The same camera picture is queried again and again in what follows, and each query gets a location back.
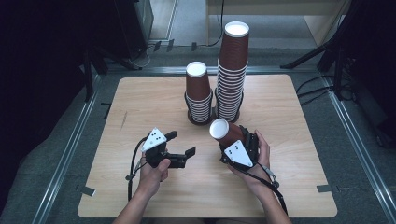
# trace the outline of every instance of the black strap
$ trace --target black strap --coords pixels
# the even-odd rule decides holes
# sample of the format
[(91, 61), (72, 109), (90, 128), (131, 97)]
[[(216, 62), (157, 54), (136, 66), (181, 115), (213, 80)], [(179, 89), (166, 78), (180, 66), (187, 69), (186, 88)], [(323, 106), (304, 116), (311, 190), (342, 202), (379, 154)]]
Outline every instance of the black strap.
[(137, 144), (136, 148), (134, 149), (134, 155), (132, 156), (132, 162), (131, 162), (131, 171), (129, 172), (129, 175), (127, 175), (125, 177), (125, 179), (128, 180), (128, 202), (132, 198), (132, 184), (133, 184), (132, 183), (132, 179), (135, 176), (135, 174), (134, 174), (134, 159), (136, 158), (136, 153), (137, 153), (137, 150), (140, 147), (140, 144), (142, 144), (147, 139), (148, 139), (147, 137), (142, 138), (142, 140), (139, 141), (139, 143)]
[(262, 182), (266, 187), (268, 187), (275, 195), (276, 197), (279, 199), (280, 205), (283, 208), (283, 211), (285, 211), (286, 215), (288, 214), (288, 208), (286, 207), (285, 204), (285, 200), (283, 199), (283, 195), (279, 192), (279, 190), (277, 190), (276, 186), (274, 186), (273, 184), (269, 183), (268, 181), (264, 180), (263, 178), (260, 178), (256, 175), (253, 175), (249, 172), (246, 172), (244, 170), (239, 169), (238, 167), (233, 166), (231, 163), (230, 165), (235, 168), (237, 171), (241, 172), (242, 174), (248, 175), (250, 177), (253, 177), (257, 180), (259, 180), (260, 182)]

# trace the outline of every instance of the black stand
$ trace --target black stand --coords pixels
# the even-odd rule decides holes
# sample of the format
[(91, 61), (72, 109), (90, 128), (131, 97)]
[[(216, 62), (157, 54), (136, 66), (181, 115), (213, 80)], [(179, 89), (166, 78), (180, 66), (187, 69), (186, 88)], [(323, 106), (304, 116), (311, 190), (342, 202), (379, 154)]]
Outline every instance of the black stand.
[(350, 25), (352, 24), (352, 22), (355, 22), (355, 20), (359, 19), (356, 18), (355, 15), (360, 5), (360, 1), (351, 2), (350, 9), (344, 17), (344, 20), (341, 22), (334, 36), (328, 42), (317, 47), (316, 49), (311, 50), (310, 52), (292, 63), (280, 65), (280, 68), (293, 69), (301, 63), (308, 61), (309, 59), (319, 55), (321, 52), (324, 51), (322, 57), (320, 58), (320, 61), (317, 64), (317, 68), (319, 72), (327, 72), (329, 71), (332, 64), (335, 62), (333, 90), (337, 98), (341, 101), (343, 99), (343, 97), (341, 96), (341, 79), (346, 58), (344, 44), (352, 35), (352, 32), (350, 31)]
[(85, 87), (86, 87), (86, 96), (85, 102), (88, 102), (93, 95), (93, 84), (92, 84), (92, 70), (91, 64), (96, 69), (96, 72), (100, 75), (106, 75), (108, 71), (108, 67), (103, 59), (103, 57), (107, 57), (113, 60), (115, 63), (122, 65), (128, 70), (142, 70), (141, 67), (135, 67), (132, 64), (125, 62), (123, 59), (115, 56), (114, 54), (96, 47), (94, 49), (86, 49), (84, 52), (84, 75), (85, 75)]

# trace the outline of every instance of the camera stand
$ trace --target camera stand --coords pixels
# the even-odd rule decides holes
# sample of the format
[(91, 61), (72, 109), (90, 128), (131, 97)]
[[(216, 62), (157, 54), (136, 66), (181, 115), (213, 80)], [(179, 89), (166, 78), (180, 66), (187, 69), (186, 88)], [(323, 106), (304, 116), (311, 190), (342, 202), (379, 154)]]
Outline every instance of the camera stand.
[(324, 51), (322, 57), (317, 64), (317, 69), (319, 70), (319, 72), (327, 72), (329, 71), (332, 64), (335, 62), (333, 90), (338, 100), (342, 101), (343, 97), (341, 95), (341, 78), (343, 75), (343, 68), (346, 59), (345, 44), (348, 42), (348, 39), (353, 35), (353, 31), (350, 29), (350, 26), (352, 23), (356, 24), (356, 20), (359, 19), (356, 14), (360, 6), (361, 1), (352, 1), (348, 13), (346, 14), (337, 31), (329, 41), (317, 47), (316, 49), (311, 50), (310, 52), (306, 53), (304, 56), (300, 57), (292, 63), (280, 65), (280, 68), (293, 69), (301, 63), (308, 61), (309, 59), (319, 55)]

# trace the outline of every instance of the wrist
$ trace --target wrist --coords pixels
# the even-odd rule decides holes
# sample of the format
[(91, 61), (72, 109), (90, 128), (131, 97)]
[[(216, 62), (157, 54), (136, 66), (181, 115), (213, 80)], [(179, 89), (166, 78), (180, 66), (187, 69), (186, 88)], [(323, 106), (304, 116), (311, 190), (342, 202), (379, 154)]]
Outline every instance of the wrist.
[(138, 187), (133, 198), (136, 198), (141, 203), (148, 203), (152, 196), (146, 190)]
[(266, 204), (277, 202), (274, 192), (267, 187), (263, 187), (261, 190), (259, 190), (256, 193), (256, 197), (259, 199), (263, 206), (265, 206)]

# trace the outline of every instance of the forearm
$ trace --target forearm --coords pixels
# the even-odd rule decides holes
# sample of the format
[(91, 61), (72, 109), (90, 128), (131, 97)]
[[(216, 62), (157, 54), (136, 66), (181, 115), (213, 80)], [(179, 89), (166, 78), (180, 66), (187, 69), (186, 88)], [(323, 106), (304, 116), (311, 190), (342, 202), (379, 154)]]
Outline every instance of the forearm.
[(114, 220), (113, 224), (137, 224), (140, 223), (146, 206), (149, 203), (149, 197), (145, 194), (136, 192), (131, 201), (121, 211), (119, 216)]
[(268, 224), (291, 223), (289, 217), (283, 211), (282, 206), (280, 206), (279, 201), (270, 189), (263, 189), (256, 196), (262, 204)]

